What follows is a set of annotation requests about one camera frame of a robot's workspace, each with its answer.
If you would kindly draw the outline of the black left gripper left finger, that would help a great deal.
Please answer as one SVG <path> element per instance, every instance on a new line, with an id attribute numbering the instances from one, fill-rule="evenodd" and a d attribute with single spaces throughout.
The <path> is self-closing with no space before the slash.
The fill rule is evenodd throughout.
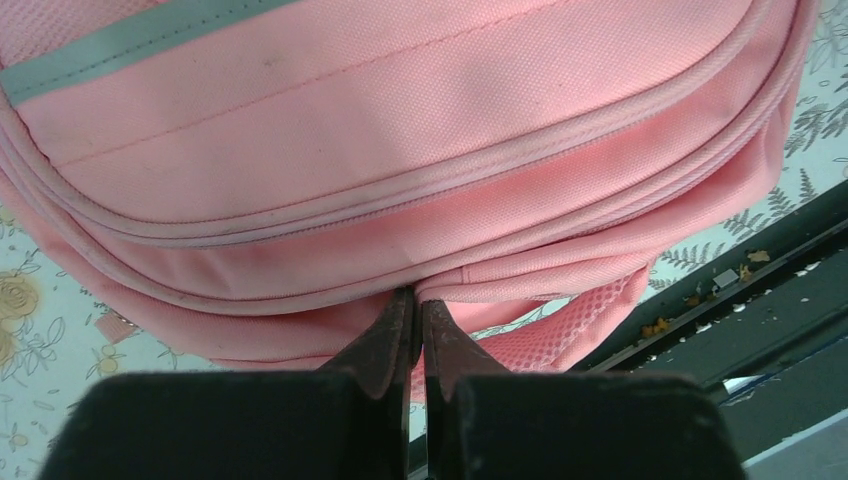
<path id="1" fill-rule="evenodd" d="M 133 373 L 91 387 L 43 479 L 405 479 L 416 301 L 314 371 Z"/>

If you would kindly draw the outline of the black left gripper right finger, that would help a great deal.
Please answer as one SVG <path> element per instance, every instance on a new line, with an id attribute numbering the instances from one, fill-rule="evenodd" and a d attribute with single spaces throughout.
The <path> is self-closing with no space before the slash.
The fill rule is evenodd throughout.
<path id="1" fill-rule="evenodd" d="M 742 479 L 717 407 L 674 375 L 513 373 L 421 307 L 433 479 Z"/>

